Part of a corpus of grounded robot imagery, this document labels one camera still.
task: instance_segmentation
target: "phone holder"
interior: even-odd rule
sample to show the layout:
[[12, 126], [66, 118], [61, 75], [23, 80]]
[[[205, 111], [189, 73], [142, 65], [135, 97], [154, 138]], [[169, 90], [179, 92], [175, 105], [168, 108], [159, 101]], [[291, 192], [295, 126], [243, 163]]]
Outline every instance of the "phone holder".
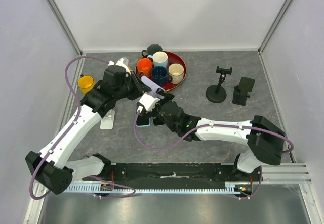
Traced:
[[221, 86], [225, 81], [226, 75], [232, 74], [232, 67], [229, 69], [219, 68], [217, 66], [216, 73], [220, 73], [218, 85], [212, 85], [206, 90], [206, 98], [213, 103], [221, 103], [226, 99], [226, 90]]

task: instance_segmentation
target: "black mug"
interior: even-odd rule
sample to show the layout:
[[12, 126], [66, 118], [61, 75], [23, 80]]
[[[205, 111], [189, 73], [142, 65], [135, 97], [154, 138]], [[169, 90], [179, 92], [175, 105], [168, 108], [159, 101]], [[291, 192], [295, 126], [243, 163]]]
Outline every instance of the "black mug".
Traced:
[[142, 50], [142, 56], [153, 60], [153, 55], [158, 51], [162, 51], [162, 46], [160, 46], [159, 44], [151, 44], [147, 47], [146, 50]]

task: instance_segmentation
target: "gray table surface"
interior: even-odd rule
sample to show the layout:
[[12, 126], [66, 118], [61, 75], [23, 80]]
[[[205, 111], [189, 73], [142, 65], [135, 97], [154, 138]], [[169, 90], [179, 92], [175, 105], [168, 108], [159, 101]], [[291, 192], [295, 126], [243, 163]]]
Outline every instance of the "gray table surface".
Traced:
[[[269, 86], [257, 52], [175, 52], [187, 65], [187, 77], [184, 82], [171, 91], [174, 101], [191, 115], [220, 121], [252, 120], [254, 115], [262, 115], [279, 126]], [[141, 58], [141, 53], [91, 53], [87, 55], [117, 61], [125, 56], [133, 69]], [[207, 100], [205, 91], [208, 86], [218, 84], [219, 74], [216, 66], [233, 67], [232, 75], [226, 77], [223, 87], [227, 98], [221, 104]], [[86, 59], [82, 74], [91, 75], [96, 81], [102, 79], [107, 68], [105, 63]], [[256, 80], [251, 98], [246, 106], [232, 104], [234, 86], [241, 77]], [[142, 147], [133, 133], [135, 117], [135, 101], [123, 99], [115, 107], [116, 115], [112, 130], [101, 130], [95, 125], [84, 137], [70, 157], [79, 160], [85, 155], [100, 153], [112, 162], [220, 162], [233, 163], [235, 157], [247, 150], [246, 146], [223, 141], [183, 141], [178, 146], [166, 151], [152, 151]], [[138, 128], [140, 138], [150, 146], [165, 147], [174, 143], [178, 136], [170, 132], [166, 126]], [[288, 154], [283, 155], [283, 163], [291, 162]]]

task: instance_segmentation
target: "white wall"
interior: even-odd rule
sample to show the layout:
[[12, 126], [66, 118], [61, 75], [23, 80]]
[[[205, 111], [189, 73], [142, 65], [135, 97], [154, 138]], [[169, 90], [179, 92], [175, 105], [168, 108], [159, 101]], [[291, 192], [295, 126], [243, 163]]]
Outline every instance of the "white wall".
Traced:
[[55, 135], [75, 54], [45, 0], [0, 0], [0, 216], [22, 223], [30, 173], [26, 154]]
[[324, 0], [294, 0], [264, 52], [295, 153], [324, 206]]
[[56, 0], [83, 50], [257, 48], [284, 0]]

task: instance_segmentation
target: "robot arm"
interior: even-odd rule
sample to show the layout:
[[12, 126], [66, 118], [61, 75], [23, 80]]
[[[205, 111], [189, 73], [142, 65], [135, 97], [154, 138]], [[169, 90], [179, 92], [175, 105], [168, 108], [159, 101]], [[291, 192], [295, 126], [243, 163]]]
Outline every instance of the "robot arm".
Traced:
[[247, 129], [257, 127], [285, 136], [285, 133], [263, 116], [255, 116], [252, 121], [226, 122], [214, 121], [184, 113], [184, 110], [172, 101], [173, 95], [157, 90], [164, 98], [154, 98], [144, 94], [139, 109], [141, 114], [158, 119], [172, 132], [182, 137], [190, 130], [202, 125], [210, 127], [198, 128], [184, 139], [188, 141], [221, 140], [236, 142], [249, 147], [249, 149], [236, 157], [234, 170], [251, 173], [260, 165], [280, 165], [284, 140], [257, 130]]
[[[285, 135], [284, 132], [262, 116], [255, 116], [253, 121], [212, 121], [185, 114], [183, 109], [172, 101], [174, 96], [170, 93], [158, 89], [156, 93], [162, 97], [155, 98], [146, 93], [149, 91], [150, 87], [141, 82], [127, 67], [116, 64], [107, 68], [103, 80], [98, 81], [94, 88], [82, 98], [79, 118], [75, 120], [75, 113], [67, 125], [47, 146], [38, 153], [28, 153], [26, 162], [31, 174], [34, 173], [45, 155], [50, 153], [37, 173], [36, 179], [54, 194], [60, 194], [72, 181], [104, 172], [111, 162], [100, 154], [72, 162], [68, 162], [68, 158], [87, 132], [110, 109], [115, 107], [118, 100], [123, 98], [134, 100], [140, 96], [141, 114], [147, 113], [150, 117], [157, 118], [180, 137], [197, 126], [204, 124], [211, 126], [197, 129], [189, 134], [185, 140], [222, 140], [249, 146], [247, 152], [237, 156], [234, 169], [250, 173], [261, 164], [280, 165], [283, 140], [265, 134], [257, 135], [256, 132], [249, 129], [214, 127], [214, 124], [257, 126]], [[52, 144], [62, 136], [71, 123], [74, 124], [71, 130], [54, 150], [50, 150]]]

